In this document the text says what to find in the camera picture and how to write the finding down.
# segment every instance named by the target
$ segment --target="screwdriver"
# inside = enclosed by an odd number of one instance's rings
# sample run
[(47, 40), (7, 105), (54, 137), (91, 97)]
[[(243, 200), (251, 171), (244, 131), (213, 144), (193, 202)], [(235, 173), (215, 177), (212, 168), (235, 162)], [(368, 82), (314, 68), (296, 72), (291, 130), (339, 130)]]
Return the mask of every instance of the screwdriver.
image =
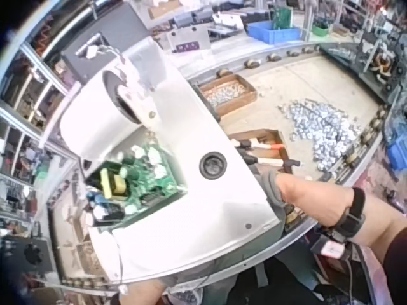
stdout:
[(251, 154), (245, 153), (245, 151), (241, 149), (237, 149), (237, 151), (240, 153), (242, 156), (243, 160), (247, 165), (253, 165), (256, 163), (259, 164), (267, 164), (267, 165), (272, 165), (272, 166), (279, 166), (279, 167), (290, 167), (290, 166), (301, 166), (301, 162), (298, 160), (292, 160), (292, 159), (273, 159), (273, 158), (259, 158), (256, 156), (252, 156)]
[(263, 148), (263, 149), (275, 149), (279, 150), (284, 148), (284, 144), (264, 144), (264, 143), (259, 143), (259, 141), (256, 138), (250, 139), (250, 140), (235, 140), (231, 139), (230, 142), (235, 146), (236, 148)]

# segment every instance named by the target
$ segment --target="smartwatch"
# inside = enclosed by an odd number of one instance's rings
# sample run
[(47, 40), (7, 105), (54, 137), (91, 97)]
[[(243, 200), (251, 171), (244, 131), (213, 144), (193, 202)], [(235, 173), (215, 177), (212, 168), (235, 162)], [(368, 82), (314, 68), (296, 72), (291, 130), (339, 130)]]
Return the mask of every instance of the smartwatch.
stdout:
[(333, 227), (333, 229), (346, 238), (352, 238), (359, 232), (362, 227), (365, 216), (363, 214), (365, 193), (358, 187), (353, 187), (354, 199), (352, 205), (344, 211), (341, 219)]

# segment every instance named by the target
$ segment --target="sleeve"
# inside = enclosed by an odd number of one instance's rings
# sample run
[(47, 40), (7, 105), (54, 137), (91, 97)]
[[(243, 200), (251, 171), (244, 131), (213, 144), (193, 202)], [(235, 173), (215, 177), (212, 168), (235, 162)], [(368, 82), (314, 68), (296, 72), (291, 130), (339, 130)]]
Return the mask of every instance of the sleeve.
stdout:
[(394, 305), (407, 304), (407, 228), (392, 241), (384, 258), (383, 268)]
[(119, 293), (112, 296), (112, 298), (110, 299), (110, 303), (108, 303), (108, 304), (109, 305), (120, 305)]

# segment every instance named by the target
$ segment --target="blue plastic crate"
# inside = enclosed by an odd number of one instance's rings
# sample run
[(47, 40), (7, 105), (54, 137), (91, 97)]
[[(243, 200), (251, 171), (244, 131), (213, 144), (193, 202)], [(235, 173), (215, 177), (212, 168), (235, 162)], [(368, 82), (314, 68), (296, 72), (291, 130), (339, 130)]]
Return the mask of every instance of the blue plastic crate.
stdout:
[(249, 36), (267, 44), (274, 44), (274, 24), (270, 21), (249, 24)]
[(249, 36), (267, 44), (278, 44), (286, 41), (299, 40), (301, 30), (296, 27), (286, 30), (274, 30), (273, 22), (260, 21), (249, 24)]
[(394, 170), (407, 168), (407, 134), (403, 134), (387, 148), (387, 156)]
[(301, 30), (293, 27), (286, 30), (274, 31), (274, 44), (285, 43), (286, 41), (300, 40)]

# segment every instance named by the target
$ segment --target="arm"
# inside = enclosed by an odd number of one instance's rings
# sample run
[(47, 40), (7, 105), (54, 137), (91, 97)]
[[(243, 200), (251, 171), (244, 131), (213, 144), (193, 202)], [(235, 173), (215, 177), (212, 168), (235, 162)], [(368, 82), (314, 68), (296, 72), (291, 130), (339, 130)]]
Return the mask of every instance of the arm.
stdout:
[[(311, 182), (288, 174), (278, 174), (275, 182), (285, 202), (302, 209), (326, 227), (332, 227), (339, 221), (354, 197), (350, 187)], [(363, 214), (366, 220), (352, 241), (370, 247), (383, 264), (389, 245), (407, 227), (407, 219), (370, 194), (366, 194)]]
[(155, 305), (167, 286), (160, 280), (148, 280), (128, 286), (128, 294), (120, 297), (120, 305)]

